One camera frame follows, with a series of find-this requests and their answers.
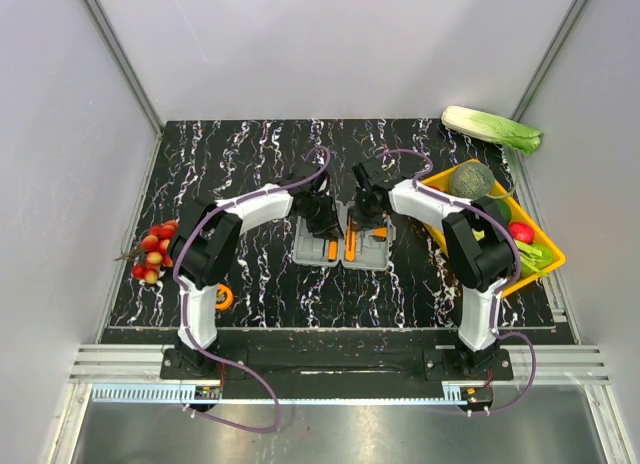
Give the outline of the grey plastic tool case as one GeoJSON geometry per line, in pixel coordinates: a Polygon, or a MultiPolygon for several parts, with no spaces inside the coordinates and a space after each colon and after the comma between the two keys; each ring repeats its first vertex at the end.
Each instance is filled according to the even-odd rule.
{"type": "Polygon", "coordinates": [[[336,203],[339,222],[344,231],[344,237],[337,239],[338,256],[334,262],[327,259],[328,244],[331,240],[313,237],[306,229],[306,223],[299,217],[293,244],[292,260],[305,266],[334,268],[341,264],[346,269],[365,271],[385,271],[391,263],[391,248],[396,237],[396,228],[387,217],[382,227],[388,228],[388,239],[377,241],[372,237],[374,229],[357,230],[356,259],[347,262],[345,259],[345,239],[348,224],[351,223],[351,208],[353,202],[336,203]]]}

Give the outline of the short orange screwdriver handle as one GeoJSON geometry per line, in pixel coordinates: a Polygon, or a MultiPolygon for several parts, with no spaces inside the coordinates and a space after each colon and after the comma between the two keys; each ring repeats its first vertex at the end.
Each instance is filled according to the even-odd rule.
{"type": "Polygon", "coordinates": [[[337,260],[337,256],[338,256],[338,241],[331,240],[328,244],[327,259],[329,262],[334,262],[337,260]]]}

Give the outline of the orange utility knife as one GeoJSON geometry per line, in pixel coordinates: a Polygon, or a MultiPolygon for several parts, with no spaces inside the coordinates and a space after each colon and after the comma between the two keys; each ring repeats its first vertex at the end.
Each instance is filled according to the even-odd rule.
{"type": "Polygon", "coordinates": [[[348,224],[346,239],[345,239],[345,259],[347,262],[354,262],[356,259],[356,247],[357,247],[357,231],[352,223],[348,224]]]}

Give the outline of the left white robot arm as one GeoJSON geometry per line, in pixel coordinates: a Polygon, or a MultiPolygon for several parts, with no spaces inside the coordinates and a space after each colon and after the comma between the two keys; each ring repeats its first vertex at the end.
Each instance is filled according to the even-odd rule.
{"type": "Polygon", "coordinates": [[[180,219],[168,251],[181,298],[178,337],[188,348],[181,364],[193,378],[205,379],[215,371],[217,356],[208,349],[217,339],[215,298],[242,234],[294,216],[316,239],[343,237],[329,182],[327,171],[305,164],[253,192],[209,203],[198,200],[180,219]]]}

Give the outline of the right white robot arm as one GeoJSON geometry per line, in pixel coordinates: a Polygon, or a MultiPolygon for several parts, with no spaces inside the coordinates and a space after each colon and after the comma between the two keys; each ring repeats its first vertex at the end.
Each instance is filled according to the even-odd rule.
{"type": "Polygon", "coordinates": [[[446,359],[469,380],[480,378],[499,349],[498,304],[521,273],[519,250],[497,201],[451,196],[412,178],[394,176],[377,156],[353,166],[356,200],[352,223],[380,227],[394,214],[411,217],[444,236],[448,262],[462,285],[457,343],[446,359]]]}

